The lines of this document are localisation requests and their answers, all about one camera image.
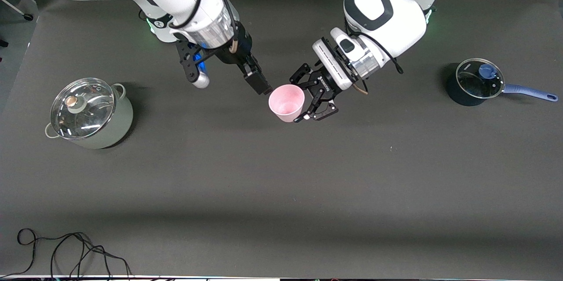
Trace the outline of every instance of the pink cup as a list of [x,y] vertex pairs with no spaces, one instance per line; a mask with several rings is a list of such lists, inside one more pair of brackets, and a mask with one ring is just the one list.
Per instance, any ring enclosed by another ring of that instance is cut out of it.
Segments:
[[291,123],[296,119],[303,109],[305,103],[305,93],[297,85],[286,84],[274,90],[270,94],[268,104],[270,110],[286,123]]

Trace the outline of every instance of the table surface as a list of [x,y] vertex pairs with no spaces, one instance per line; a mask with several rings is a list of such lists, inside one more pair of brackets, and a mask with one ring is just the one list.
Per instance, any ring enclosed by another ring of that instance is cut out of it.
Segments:
[[[342,0],[232,1],[273,86],[343,26]],[[338,114],[299,124],[217,59],[194,88],[132,2],[40,6],[0,127],[0,273],[26,265],[15,236],[29,226],[84,231],[145,275],[563,278],[563,102],[463,107],[443,88],[446,65],[481,57],[563,95],[557,0],[438,0],[404,75],[386,65],[369,96],[351,89]],[[135,120],[119,145],[44,136],[52,100],[83,77],[127,87]],[[48,273],[53,246],[31,274]],[[68,273],[79,246],[63,248]]]

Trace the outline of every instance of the white robotic arm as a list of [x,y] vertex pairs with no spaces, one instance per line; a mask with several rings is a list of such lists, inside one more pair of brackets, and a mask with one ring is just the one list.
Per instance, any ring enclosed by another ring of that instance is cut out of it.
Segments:
[[[344,0],[346,31],[330,31],[336,46],[322,38],[313,44],[319,61],[318,69],[304,63],[289,79],[290,83],[307,89],[311,105],[294,121],[324,119],[338,112],[334,98],[342,91],[354,89],[367,94],[364,82],[388,61],[402,73],[396,57],[412,47],[426,32],[424,9],[430,0]],[[318,108],[327,103],[326,109]]]
[[176,47],[180,63],[189,82],[197,88],[205,88],[209,84],[207,72],[198,65],[211,56],[217,56],[224,63],[236,64],[258,94],[271,92],[272,88],[251,54],[252,37],[239,21],[238,13],[229,0],[134,1],[147,16],[153,13],[147,12],[141,3],[148,2],[151,8],[157,7],[166,13],[167,30],[178,40]]

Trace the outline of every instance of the white pot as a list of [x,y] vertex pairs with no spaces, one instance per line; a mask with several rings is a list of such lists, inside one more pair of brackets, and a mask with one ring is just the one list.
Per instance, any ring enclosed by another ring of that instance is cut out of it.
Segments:
[[101,149],[117,143],[133,121],[131,102],[125,87],[108,85],[96,78],[70,83],[51,106],[51,122],[45,135],[63,138],[89,149]]

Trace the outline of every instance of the cooking pot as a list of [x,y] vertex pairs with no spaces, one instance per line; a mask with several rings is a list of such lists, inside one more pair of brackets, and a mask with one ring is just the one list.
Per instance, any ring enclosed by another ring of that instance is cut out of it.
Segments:
[[[133,121],[131,102],[125,87],[109,85],[96,78],[85,78],[67,85],[51,106],[51,122],[45,135],[63,138],[89,149],[101,149],[117,143]],[[54,129],[57,135],[49,135]]]
[[551,93],[521,85],[506,84],[499,68],[494,63],[480,58],[459,63],[456,72],[448,78],[446,90],[451,99],[465,106],[479,105],[501,93],[524,94],[550,102],[559,100]]

